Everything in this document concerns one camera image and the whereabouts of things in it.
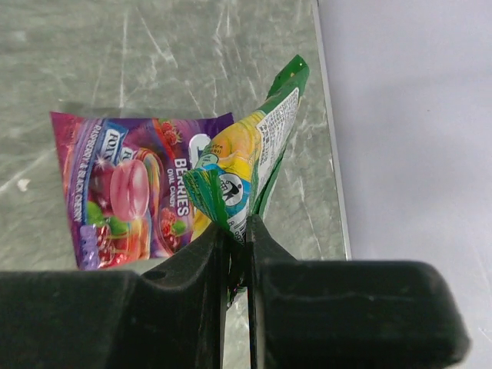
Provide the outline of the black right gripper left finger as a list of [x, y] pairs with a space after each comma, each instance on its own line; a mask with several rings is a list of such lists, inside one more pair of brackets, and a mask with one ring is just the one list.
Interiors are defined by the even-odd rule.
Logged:
[[230, 238], [210, 226], [144, 274], [1, 275], [3, 368], [220, 368]]

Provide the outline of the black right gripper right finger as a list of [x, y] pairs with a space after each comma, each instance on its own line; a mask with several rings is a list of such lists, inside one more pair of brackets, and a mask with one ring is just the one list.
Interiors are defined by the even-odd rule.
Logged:
[[446, 368], [471, 346], [450, 288], [418, 261], [299, 261], [248, 219], [253, 368]]

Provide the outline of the purple Fox's berries candy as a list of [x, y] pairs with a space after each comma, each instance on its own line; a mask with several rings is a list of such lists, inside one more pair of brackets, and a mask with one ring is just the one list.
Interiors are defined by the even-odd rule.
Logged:
[[51, 113], [78, 268], [167, 258], [209, 225], [184, 176], [230, 126], [216, 118], [83, 118]]

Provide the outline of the green Fox's spring tea candy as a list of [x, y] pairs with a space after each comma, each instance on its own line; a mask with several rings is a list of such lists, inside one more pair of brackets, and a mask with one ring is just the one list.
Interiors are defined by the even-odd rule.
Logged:
[[212, 138], [198, 163], [184, 174], [194, 206], [192, 237], [215, 224], [235, 241], [228, 277], [230, 302], [246, 288], [242, 249], [247, 219], [263, 216], [268, 208], [309, 74], [307, 62], [295, 55], [276, 75], [264, 103]]

